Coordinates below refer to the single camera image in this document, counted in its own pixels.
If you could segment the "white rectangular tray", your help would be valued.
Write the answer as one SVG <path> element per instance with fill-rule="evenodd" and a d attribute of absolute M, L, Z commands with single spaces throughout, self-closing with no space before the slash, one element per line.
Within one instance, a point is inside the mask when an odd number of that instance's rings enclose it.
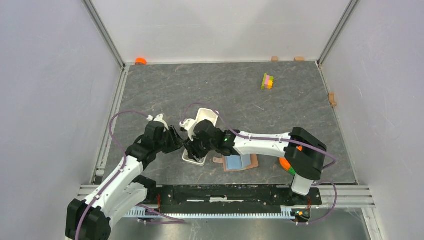
<path fill-rule="evenodd" d="M 206 121 L 211 122 L 212 125 L 215 127 L 217 125 L 218 118 L 219 118 L 218 115 L 213 110 L 208 109 L 208 108 L 201 107 L 197 111 L 197 115 L 196 115 L 196 118 L 194 120 L 197 121 L 196 126 L 198 125 L 199 122 L 206 120 Z M 196 166 L 204 166 L 205 163 L 206 163 L 207 156 L 208 155 L 206 155 L 206 157 L 204 157 L 202 159 L 202 162 L 195 162 L 195 161 L 190 160 L 188 158 L 188 152 L 185 149 L 184 152 L 183 152 L 183 155 L 182 155 L 182 160 L 185 161 L 185 162 L 187 162 L 187 163 L 189 163 L 189 164 L 193 164 L 193 165 L 196 165 Z"/>

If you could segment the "brown leather card holder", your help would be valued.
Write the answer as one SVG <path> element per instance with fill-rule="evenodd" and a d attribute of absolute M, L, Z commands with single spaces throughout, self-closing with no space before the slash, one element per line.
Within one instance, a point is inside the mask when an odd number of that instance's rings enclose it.
<path fill-rule="evenodd" d="M 224 172 L 245 171 L 259 166 L 256 154 L 214 157 L 212 161 L 216 164 L 222 164 Z"/>

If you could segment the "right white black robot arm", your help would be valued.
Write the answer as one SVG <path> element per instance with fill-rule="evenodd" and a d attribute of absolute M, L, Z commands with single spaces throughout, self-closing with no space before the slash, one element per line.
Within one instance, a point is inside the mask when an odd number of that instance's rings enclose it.
<path fill-rule="evenodd" d="M 187 132 L 184 147 L 188 158 L 198 161 L 209 152 L 223 156 L 263 155 L 284 158 L 295 171 L 289 189 L 289 199 L 302 204 L 309 198 L 313 183 L 324 170 L 327 146 L 301 127 L 289 133 L 256 134 L 240 130 L 221 130 L 207 119 L 200 122 L 187 119 L 180 124 Z"/>

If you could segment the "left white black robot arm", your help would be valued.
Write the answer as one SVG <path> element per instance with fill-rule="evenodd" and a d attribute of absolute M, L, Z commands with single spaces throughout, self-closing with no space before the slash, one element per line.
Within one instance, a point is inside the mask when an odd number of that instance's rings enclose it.
<path fill-rule="evenodd" d="M 70 202 L 65 236 L 72 240 L 107 240 L 113 227 L 133 207 L 156 200 L 156 182 L 142 173 L 157 154 L 177 151 L 183 142 L 174 126 L 149 122 L 106 180 L 84 199 Z"/>

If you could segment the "orange horseshoe toy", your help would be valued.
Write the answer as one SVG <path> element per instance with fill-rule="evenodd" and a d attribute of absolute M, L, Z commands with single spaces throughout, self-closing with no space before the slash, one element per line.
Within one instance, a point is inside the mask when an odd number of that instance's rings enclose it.
<path fill-rule="evenodd" d="M 299 168 L 301 163 L 301 155 L 303 152 L 302 146 L 289 147 L 288 151 L 284 153 L 283 157 L 279 158 L 280 166 L 288 173 L 289 168 L 293 168 L 296 172 L 296 168 Z"/>

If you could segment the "orange round cap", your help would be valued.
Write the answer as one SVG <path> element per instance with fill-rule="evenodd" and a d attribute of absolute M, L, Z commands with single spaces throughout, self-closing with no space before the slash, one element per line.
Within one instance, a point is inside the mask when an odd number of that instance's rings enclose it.
<path fill-rule="evenodd" d="M 147 61 L 142 57 L 138 57 L 138 58 L 135 59 L 134 64 L 135 65 L 146 65 Z"/>

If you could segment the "colourful toy brick stack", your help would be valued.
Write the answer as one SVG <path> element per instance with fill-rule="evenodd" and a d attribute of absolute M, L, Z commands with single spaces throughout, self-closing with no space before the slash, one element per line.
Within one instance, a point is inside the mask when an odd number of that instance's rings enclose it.
<path fill-rule="evenodd" d="M 272 89 L 274 86 L 274 77 L 271 75 L 268 75 L 267 73 L 264 73 L 263 79 L 262 79 L 262 83 L 261 83 L 261 89 Z"/>

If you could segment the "green toy block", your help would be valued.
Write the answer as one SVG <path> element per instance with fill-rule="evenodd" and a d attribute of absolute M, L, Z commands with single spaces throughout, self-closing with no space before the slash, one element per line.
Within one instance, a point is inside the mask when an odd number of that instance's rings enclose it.
<path fill-rule="evenodd" d="M 291 174 L 292 176 L 295 176 L 296 175 L 296 171 L 292 167 L 290 167 L 288 169 L 288 173 Z"/>

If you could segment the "flat wooden block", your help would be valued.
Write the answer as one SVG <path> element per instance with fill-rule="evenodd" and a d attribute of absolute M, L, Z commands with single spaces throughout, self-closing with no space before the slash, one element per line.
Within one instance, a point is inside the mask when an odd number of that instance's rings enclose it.
<path fill-rule="evenodd" d="M 296 56 L 296 57 L 294 58 L 294 61 L 295 61 L 295 62 L 304 62 L 304 61 L 305 61 L 305 58 L 304 58 L 304 57 L 302 57 L 302 56 Z"/>

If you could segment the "curved wooden piece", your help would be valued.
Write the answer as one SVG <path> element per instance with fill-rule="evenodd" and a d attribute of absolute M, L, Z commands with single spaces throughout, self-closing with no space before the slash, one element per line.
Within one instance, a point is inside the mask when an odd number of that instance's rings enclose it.
<path fill-rule="evenodd" d="M 338 105 L 338 103 L 336 101 L 336 98 L 335 98 L 335 93 L 334 92 L 330 92 L 328 94 L 328 100 L 329 100 L 330 106 L 332 108 L 334 108 L 334 107 L 336 107 Z"/>

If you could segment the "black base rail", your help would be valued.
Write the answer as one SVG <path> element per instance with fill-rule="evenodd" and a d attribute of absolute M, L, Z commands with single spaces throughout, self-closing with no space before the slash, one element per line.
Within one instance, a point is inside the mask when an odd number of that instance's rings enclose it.
<path fill-rule="evenodd" d="M 320 190 L 308 195 L 288 185 L 218 184 L 162 185 L 149 191 L 140 205 L 155 206 L 162 214 L 276 214 L 281 207 L 322 205 Z"/>

